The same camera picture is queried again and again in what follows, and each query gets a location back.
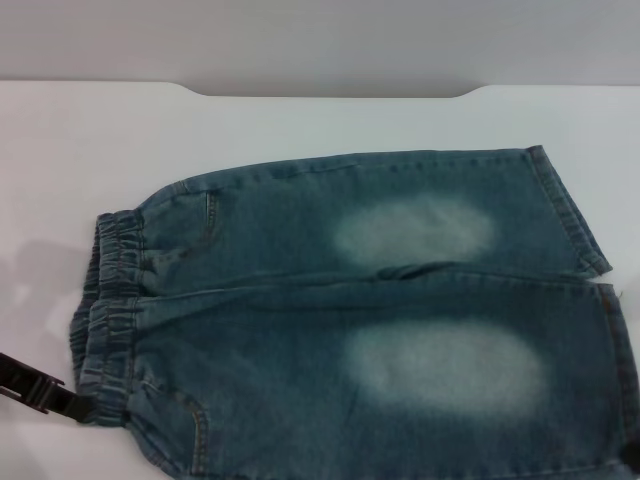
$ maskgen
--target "jeans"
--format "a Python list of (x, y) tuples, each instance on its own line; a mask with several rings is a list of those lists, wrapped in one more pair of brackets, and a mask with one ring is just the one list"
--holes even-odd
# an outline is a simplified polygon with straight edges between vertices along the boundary
[(632, 479), (610, 269), (542, 147), (214, 172), (99, 217), (76, 388), (177, 479)]

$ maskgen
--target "gray wall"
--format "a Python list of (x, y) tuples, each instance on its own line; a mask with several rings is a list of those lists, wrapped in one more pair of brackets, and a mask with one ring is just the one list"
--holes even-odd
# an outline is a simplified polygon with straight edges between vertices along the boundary
[(0, 79), (209, 95), (640, 84), (637, 0), (0, 0)]

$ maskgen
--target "denim shorts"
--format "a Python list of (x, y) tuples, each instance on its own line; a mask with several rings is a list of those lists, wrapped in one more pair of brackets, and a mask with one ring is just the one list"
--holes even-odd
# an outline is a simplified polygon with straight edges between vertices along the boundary
[(98, 218), (88, 423), (176, 479), (633, 479), (611, 267), (542, 147), (285, 161)]

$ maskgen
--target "faded knee patch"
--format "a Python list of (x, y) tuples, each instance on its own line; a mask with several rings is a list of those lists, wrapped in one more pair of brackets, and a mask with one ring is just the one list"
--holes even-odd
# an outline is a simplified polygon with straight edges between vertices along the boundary
[(491, 248), (492, 223), (462, 199), (424, 194), (346, 215), (334, 241), (350, 262), (362, 267), (472, 260)]
[(545, 390), (539, 356), (477, 321), (376, 325), (345, 345), (349, 377), (379, 406), (474, 417), (531, 414)]

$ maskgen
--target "white table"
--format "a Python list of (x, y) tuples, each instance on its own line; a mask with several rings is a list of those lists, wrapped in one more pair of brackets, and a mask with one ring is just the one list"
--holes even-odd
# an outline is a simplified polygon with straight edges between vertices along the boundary
[[(493, 86), (452, 99), (204, 97), (165, 83), (0, 82), (0, 351), (71, 382), (95, 217), (177, 179), (359, 151), (542, 144), (614, 266), (640, 352), (640, 87)], [(122, 429), (0, 397), (0, 477), (165, 478)]]

